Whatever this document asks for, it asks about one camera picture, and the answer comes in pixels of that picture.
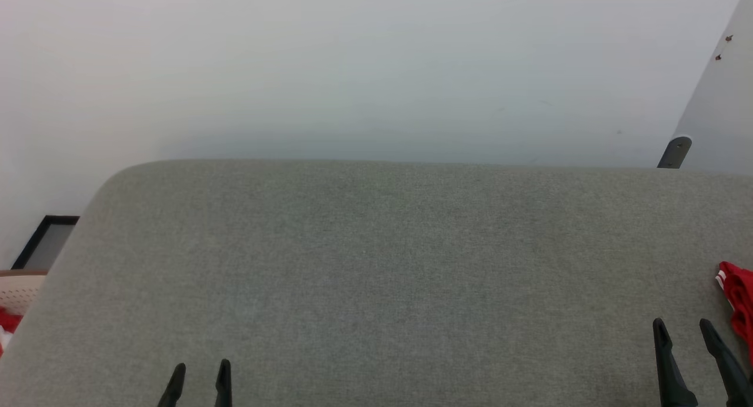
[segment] gray fabric tabletop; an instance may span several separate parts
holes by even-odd
[[[0,359],[0,406],[659,405],[664,318],[747,365],[714,281],[753,266],[753,179],[674,169],[168,161],[97,193]]]

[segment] black frame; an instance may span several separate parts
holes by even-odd
[[[19,270],[26,267],[26,263],[29,262],[32,254],[34,254],[34,250],[37,249],[37,246],[42,241],[42,238],[45,237],[45,233],[51,225],[73,226],[78,223],[78,218],[78,216],[45,216],[45,219],[39,224],[37,230],[34,231],[34,235],[29,238],[29,242],[26,243],[24,251],[21,251],[21,254],[18,255],[11,270]]]

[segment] red cloth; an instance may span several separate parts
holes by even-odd
[[[0,307],[0,326],[5,332],[16,332],[18,324],[21,323],[21,318],[22,316],[6,313],[5,308]],[[2,345],[0,345],[0,356],[2,356]]]
[[[732,329],[748,343],[753,365],[753,271],[729,262],[719,263],[716,279],[732,305]]]

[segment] laundry basket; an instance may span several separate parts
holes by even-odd
[[[45,277],[46,271],[0,271],[0,307],[24,315]]]

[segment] white basket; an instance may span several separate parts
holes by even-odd
[[[45,277],[46,271],[0,271],[0,307],[24,315]]]

